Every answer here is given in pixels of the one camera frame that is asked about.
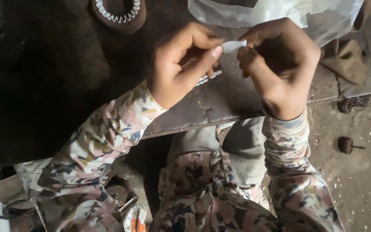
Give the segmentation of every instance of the plastic bag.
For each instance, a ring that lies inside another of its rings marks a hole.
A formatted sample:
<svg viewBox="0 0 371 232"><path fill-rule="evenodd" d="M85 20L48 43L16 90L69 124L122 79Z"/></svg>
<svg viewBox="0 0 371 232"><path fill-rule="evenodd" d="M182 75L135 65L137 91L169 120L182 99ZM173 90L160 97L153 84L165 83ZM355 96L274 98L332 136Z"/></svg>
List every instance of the plastic bag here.
<svg viewBox="0 0 371 232"><path fill-rule="evenodd" d="M319 47L350 32L364 0L258 0L254 8L212 0L188 0L190 13L203 23L239 28L288 17Z"/></svg>

